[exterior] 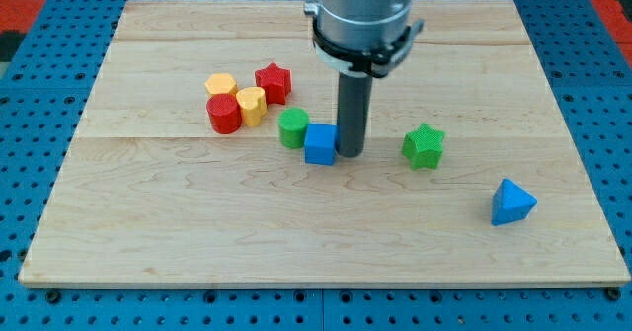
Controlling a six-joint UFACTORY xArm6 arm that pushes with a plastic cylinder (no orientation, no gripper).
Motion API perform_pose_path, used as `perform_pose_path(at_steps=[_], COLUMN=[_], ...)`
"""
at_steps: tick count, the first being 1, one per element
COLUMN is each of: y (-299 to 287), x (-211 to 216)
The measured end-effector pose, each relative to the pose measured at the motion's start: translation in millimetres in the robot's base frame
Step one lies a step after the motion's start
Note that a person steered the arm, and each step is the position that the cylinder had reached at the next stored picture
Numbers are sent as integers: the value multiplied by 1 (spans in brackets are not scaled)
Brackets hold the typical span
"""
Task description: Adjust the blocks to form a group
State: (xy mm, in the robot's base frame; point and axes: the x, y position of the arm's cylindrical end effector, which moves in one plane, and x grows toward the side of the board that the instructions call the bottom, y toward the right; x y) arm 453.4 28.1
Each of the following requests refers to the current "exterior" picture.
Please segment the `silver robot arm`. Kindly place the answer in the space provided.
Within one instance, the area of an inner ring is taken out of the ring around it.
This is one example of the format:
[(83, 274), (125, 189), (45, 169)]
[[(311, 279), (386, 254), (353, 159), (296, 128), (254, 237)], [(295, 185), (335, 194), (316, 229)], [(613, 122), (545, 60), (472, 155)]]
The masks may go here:
[(313, 0), (304, 4), (319, 58), (339, 73), (336, 150), (364, 150), (372, 82), (409, 55), (424, 21), (409, 21), (413, 0)]

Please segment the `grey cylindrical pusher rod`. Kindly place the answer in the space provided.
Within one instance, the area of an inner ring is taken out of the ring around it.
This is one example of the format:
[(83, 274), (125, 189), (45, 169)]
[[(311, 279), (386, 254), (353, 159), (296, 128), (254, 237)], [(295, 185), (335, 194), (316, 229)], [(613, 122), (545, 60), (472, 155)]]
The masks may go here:
[(337, 152), (341, 156), (357, 157), (363, 152), (371, 89), (371, 77), (339, 74)]

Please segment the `black and white mounting clamp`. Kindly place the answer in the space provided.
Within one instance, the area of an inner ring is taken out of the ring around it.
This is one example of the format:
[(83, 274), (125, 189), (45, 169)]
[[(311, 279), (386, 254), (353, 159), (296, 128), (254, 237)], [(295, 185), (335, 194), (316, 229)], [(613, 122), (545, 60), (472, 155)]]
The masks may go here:
[(379, 49), (351, 50), (325, 38), (312, 20), (312, 42), (317, 56), (328, 66), (347, 76), (384, 78), (399, 66), (412, 49), (412, 26), (407, 25), (396, 41)]

